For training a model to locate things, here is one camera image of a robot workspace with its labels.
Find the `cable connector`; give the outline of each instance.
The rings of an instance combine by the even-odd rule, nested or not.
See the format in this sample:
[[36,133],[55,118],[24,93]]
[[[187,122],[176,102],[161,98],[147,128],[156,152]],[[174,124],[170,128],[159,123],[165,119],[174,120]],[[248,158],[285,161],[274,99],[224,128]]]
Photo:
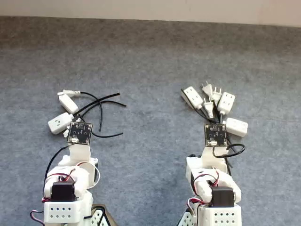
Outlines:
[[181,89],[181,96],[192,109],[199,110],[202,108],[203,99],[192,86],[184,90]]
[[213,102],[212,101],[206,102],[206,99],[204,98],[204,108],[206,109],[209,118],[213,119],[214,118],[214,115],[213,115]]
[[58,96],[66,94],[68,97],[78,97],[80,95],[80,91],[73,91],[73,90],[65,90],[63,89],[62,92],[57,93]]
[[221,99],[221,96],[222,96],[222,89],[220,89],[219,92],[216,92],[216,87],[215,87],[212,96],[209,97],[209,98],[210,98],[211,101],[213,100],[215,105],[217,106],[218,102]]
[[207,81],[206,81],[206,83],[207,83],[206,86],[204,86],[204,85],[202,84],[202,90],[203,90],[204,93],[207,94],[208,97],[212,97],[212,95],[213,95],[212,85],[209,84]]

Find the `white socket block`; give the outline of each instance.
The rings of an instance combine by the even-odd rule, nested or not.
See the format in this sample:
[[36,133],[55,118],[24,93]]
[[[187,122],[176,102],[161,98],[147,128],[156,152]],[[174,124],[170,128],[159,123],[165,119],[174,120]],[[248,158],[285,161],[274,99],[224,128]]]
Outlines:
[[73,114],[79,110],[79,107],[67,94],[59,95],[58,99],[67,112]]
[[187,89],[184,89],[181,92],[181,96],[191,108],[202,108],[203,99],[192,86],[188,87]]
[[248,131],[248,123],[233,118],[227,118],[223,121],[226,124],[227,132],[239,137],[244,137]]
[[50,131],[53,134],[59,134],[60,132],[63,132],[66,127],[70,125],[72,119],[74,119],[72,114],[68,114],[67,112],[60,114],[48,122]]
[[81,201],[75,202],[45,202],[45,223],[78,223],[84,217],[80,211]]
[[185,212],[177,226],[194,226],[196,221],[190,212]]
[[217,110],[221,114],[228,114],[231,111],[231,108],[234,104],[234,100],[235,100],[234,95],[227,92],[223,92],[220,102],[217,106]]
[[92,218],[90,219],[91,226],[109,226],[109,222],[107,222],[107,219],[103,216],[102,210],[96,210],[93,214]]
[[241,226],[241,207],[237,204],[227,208],[199,208],[198,215],[202,216],[198,226]]

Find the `white power plug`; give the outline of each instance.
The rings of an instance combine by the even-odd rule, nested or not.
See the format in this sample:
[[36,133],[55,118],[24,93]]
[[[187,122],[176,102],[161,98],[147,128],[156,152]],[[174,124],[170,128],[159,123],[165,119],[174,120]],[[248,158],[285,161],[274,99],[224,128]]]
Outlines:
[[233,118],[227,118],[222,122],[226,124],[227,132],[236,136],[244,137],[248,131],[248,123]]
[[67,112],[73,114],[79,110],[79,107],[67,94],[59,95],[58,99]]
[[220,114],[228,114],[231,111],[234,100],[234,95],[227,92],[223,92],[220,102],[217,106],[217,110],[220,112]]
[[80,96],[80,91],[79,90],[78,91],[73,91],[73,90],[63,89],[62,92],[57,93],[58,96],[64,95],[64,94],[66,94],[68,97],[73,97],[73,96],[78,97],[78,96]]
[[193,109],[202,108],[203,99],[192,86],[184,90],[181,89],[181,96],[191,108]]
[[66,129],[67,126],[70,125],[72,119],[74,119],[74,116],[72,114],[68,114],[67,112],[60,114],[59,116],[48,122],[50,131],[53,134],[59,134],[64,129]]
[[214,91],[212,92],[212,96],[210,96],[210,100],[213,100],[215,103],[215,106],[218,105],[218,102],[220,101],[222,96],[222,89],[220,89],[219,92],[216,92],[216,87],[214,88]]
[[204,93],[207,94],[207,96],[209,96],[209,98],[211,98],[212,95],[213,95],[212,85],[209,84],[207,81],[206,81],[206,83],[207,83],[206,86],[204,86],[204,85],[202,84],[202,90],[203,90]]
[[213,119],[214,118],[214,115],[213,115],[213,102],[212,101],[206,102],[206,99],[204,98],[204,108],[206,109],[209,118]]

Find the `white wall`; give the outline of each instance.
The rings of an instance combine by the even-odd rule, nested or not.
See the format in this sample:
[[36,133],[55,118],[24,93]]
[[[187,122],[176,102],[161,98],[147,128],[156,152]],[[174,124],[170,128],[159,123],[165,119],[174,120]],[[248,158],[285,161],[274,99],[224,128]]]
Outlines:
[[301,0],[0,0],[0,15],[301,27]]

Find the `black wire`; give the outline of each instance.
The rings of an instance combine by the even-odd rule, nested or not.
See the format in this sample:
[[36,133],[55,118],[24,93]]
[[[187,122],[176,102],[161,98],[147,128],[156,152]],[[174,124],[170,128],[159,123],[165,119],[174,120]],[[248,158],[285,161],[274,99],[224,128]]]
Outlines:
[[231,173],[231,170],[230,170],[230,163],[228,162],[228,158],[225,158],[225,161],[226,161],[226,165],[227,165],[227,171],[228,171],[228,174],[230,176],[232,176],[232,173]]
[[[80,119],[82,119],[83,122],[85,122],[85,120],[82,118],[82,116],[79,114],[79,117]],[[111,137],[117,137],[117,136],[120,136],[122,135],[123,133],[118,133],[118,134],[114,134],[114,135],[109,135],[109,136],[100,136],[94,132],[92,132],[92,134],[95,136],[95,137],[99,137],[99,138],[111,138]]]
[[115,94],[111,94],[111,95],[102,97],[102,98],[100,98],[100,99],[97,99],[96,101],[93,101],[93,102],[91,102],[90,104],[88,104],[88,105],[82,107],[81,109],[79,109],[79,110],[78,110],[76,113],[74,113],[73,115],[77,115],[77,114],[81,113],[82,111],[84,111],[84,110],[87,109],[88,107],[90,107],[90,106],[92,106],[92,105],[98,103],[99,101],[102,101],[102,100],[105,100],[105,99],[108,99],[108,98],[111,98],[111,97],[119,96],[119,95],[120,95],[120,93],[115,93]]
[[[117,105],[120,105],[120,106],[123,106],[123,107],[127,107],[126,105],[124,105],[122,103],[119,103],[119,102],[116,102],[116,101],[112,101],[112,100],[104,100],[104,101],[101,101],[101,103],[102,104],[104,104],[104,103],[112,103],[112,104],[117,104]],[[81,114],[81,116],[84,117],[85,114],[87,114],[90,110],[92,110],[93,108],[95,108],[97,105],[99,105],[99,103],[96,103],[95,105],[91,106],[83,114]]]
[[[97,97],[94,96],[93,94],[91,93],[88,93],[88,92],[80,92],[81,94],[86,94],[90,97],[93,97],[95,100],[97,100]],[[99,120],[99,132],[102,130],[102,124],[103,124],[103,107],[102,107],[102,103],[101,101],[99,101],[97,103],[97,105],[99,105],[99,108],[100,108],[100,120]]]
[[48,164],[48,166],[47,166],[47,168],[46,168],[45,177],[44,177],[44,186],[45,186],[45,181],[46,181],[47,174],[48,174],[48,172],[49,172],[51,163],[53,162],[53,160],[56,158],[56,156],[57,156],[62,150],[66,149],[67,147],[69,147],[69,146],[71,146],[71,145],[73,145],[73,144],[70,144],[70,145],[67,145],[67,146],[65,146],[65,147],[62,147],[62,148],[61,148],[60,150],[58,150],[58,152],[55,153],[55,155],[51,158],[51,160],[50,160],[50,162],[49,162],[49,164]]
[[222,155],[215,155],[215,153],[214,153],[215,146],[213,146],[212,154],[213,154],[213,156],[215,158],[224,159],[224,158],[229,158],[229,157],[233,157],[233,156],[239,155],[242,152],[244,152],[245,149],[246,149],[246,146],[244,146],[243,144],[231,144],[231,145],[227,146],[226,150],[229,150],[229,149],[233,150],[233,147],[236,147],[236,146],[240,146],[241,147],[241,150],[239,152],[233,151],[234,152],[233,154],[222,154]]

